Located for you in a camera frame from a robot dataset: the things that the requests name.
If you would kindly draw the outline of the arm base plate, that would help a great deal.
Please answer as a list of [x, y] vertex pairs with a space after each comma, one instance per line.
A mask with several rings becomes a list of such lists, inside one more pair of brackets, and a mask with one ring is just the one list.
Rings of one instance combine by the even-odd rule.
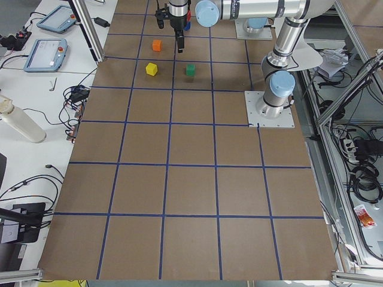
[[265, 17], [236, 19], [235, 28], [237, 39], [271, 41], [273, 38], [269, 19]]
[[288, 98], [279, 107], [271, 107], [264, 102], [264, 91], [245, 91], [248, 125], [276, 129], [295, 128]]

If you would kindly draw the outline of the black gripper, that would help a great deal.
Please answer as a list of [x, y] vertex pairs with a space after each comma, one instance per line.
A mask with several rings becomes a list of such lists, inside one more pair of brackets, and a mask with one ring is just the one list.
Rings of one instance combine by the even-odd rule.
[[175, 40], [177, 52], [182, 53], [185, 47], [183, 29], [187, 24], [187, 13], [189, 10], [188, 0], [170, 0], [169, 13], [170, 24], [175, 29]]

